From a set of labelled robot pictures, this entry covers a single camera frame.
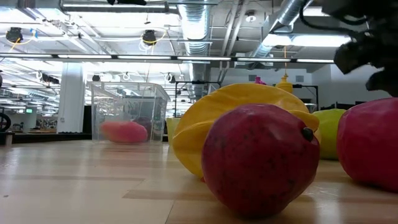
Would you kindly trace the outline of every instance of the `yellow fruit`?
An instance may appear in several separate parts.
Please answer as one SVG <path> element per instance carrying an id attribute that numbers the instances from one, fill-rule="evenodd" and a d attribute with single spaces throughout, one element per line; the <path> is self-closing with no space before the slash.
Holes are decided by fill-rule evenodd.
<path id="1" fill-rule="evenodd" d="M 222 114 L 250 103 L 279 106 L 300 118 L 314 131 L 318 129 L 318 119 L 308 112 L 300 99 L 284 90 L 254 83 L 228 85 L 198 100 L 180 119 L 172 141 L 180 162 L 191 173 L 203 177 L 201 150 L 211 125 Z"/>
<path id="2" fill-rule="evenodd" d="M 337 160 L 336 140 L 337 127 L 341 115 L 345 110 L 332 109 L 314 112 L 319 119 L 319 130 L 321 132 L 321 159 Z"/>

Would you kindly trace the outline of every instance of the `pink bottle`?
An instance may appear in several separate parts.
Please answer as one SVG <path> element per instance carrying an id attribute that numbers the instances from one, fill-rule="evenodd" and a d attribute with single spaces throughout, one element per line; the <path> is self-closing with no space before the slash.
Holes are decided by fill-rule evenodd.
<path id="1" fill-rule="evenodd" d="M 266 85 L 265 82 L 261 81 L 261 77 L 256 77 L 256 81 L 254 81 L 254 83 Z"/>

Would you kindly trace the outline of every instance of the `wooden table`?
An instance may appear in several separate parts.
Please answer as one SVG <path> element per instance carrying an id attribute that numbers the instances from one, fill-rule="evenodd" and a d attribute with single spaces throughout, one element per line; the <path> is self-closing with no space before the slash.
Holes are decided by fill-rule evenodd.
<path id="1" fill-rule="evenodd" d="M 398 195 L 321 161 L 314 183 L 281 214 L 242 220 L 166 144 L 21 144 L 0 149 L 0 223 L 398 223 Z"/>

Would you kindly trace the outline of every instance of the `ceiling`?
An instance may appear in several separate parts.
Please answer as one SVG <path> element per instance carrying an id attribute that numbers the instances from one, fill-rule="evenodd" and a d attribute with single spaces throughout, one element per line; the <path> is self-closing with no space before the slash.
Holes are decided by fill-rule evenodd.
<path id="1" fill-rule="evenodd" d="M 250 1 L 247 10 L 253 10 L 256 20 L 243 20 L 238 32 L 232 54 L 253 51 L 262 41 L 262 28 L 267 15 L 279 10 L 281 1 Z M 64 0 L 64 4 L 75 4 L 76 1 Z M 78 1 L 79 4 L 92 4 L 90 0 Z M 221 0 L 211 8 L 211 42 L 210 55 L 219 56 L 226 35 L 226 24 L 233 6 L 232 0 Z M 328 26 L 339 26 L 339 23 L 327 16 L 308 17 Z M 14 45 L 6 38 L 10 27 L 22 28 L 23 45 Z M 141 35 L 145 30 L 154 30 L 158 41 L 151 49 L 141 46 Z M 294 25 L 293 34 L 328 34 L 319 30 L 311 30 L 300 22 Z M 43 54 L 154 54 L 183 55 L 185 53 L 184 38 L 181 29 L 180 16 L 176 14 L 151 13 L 114 13 L 114 12 L 66 12 L 43 9 L 39 13 L 27 13 L 20 9 L 0 7 L 0 52 L 43 53 Z M 286 46 L 284 49 L 273 48 L 274 57 L 295 57 L 332 59 L 335 47 L 304 47 Z M 284 68 L 283 63 L 271 67 Z M 289 64 L 289 68 L 303 68 L 313 72 L 321 65 Z M 38 71 L 61 80 L 62 62 L 29 61 L 5 58 L 0 63 L 4 83 L 13 85 L 37 86 L 46 85 L 40 81 Z M 166 74 L 173 74 L 181 80 L 190 80 L 187 64 L 150 64 L 150 63 L 114 63 L 86 62 L 85 70 L 88 81 L 93 75 L 100 75 L 104 80 L 121 82 L 154 82 L 163 85 L 168 93 L 173 95 L 174 85 L 165 80 Z M 59 88 L 30 89 L 34 97 L 43 97 L 43 93 L 59 98 Z M 20 95 L 21 91 L 7 92 L 8 96 Z"/>

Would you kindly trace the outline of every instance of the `red fruit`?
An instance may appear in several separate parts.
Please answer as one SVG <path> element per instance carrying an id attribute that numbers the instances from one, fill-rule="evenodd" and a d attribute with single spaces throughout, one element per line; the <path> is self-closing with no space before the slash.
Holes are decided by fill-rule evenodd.
<path id="1" fill-rule="evenodd" d="M 243 105 L 211 127 L 202 152 L 209 189 L 240 215 L 281 212 L 313 181 L 320 148 L 305 124 L 274 105 Z"/>
<path id="2" fill-rule="evenodd" d="M 147 140 L 147 130 L 132 121 L 105 121 L 101 124 L 101 132 L 109 141 L 132 144 Z"/>
<path id="3" fill-rule="evenodd" d="M 354 180 L 398 192 L 398 98 L 355 106 L 341 117 L 337 153 Z"/>

